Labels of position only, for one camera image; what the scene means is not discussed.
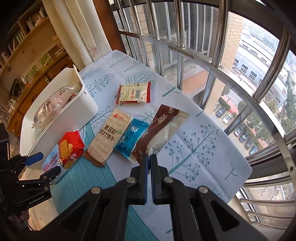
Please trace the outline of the person hand holding gripper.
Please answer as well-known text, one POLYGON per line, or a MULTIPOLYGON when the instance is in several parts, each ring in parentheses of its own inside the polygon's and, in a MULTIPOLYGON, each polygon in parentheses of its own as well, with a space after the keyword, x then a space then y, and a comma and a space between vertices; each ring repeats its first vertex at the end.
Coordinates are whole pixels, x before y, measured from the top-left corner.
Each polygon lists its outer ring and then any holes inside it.
POLYGON ((8 217, 8 220, 11 221, 18 229, 23 230, 29 226, 29 211, 22 211, 20 214, 12 214, 8 217))

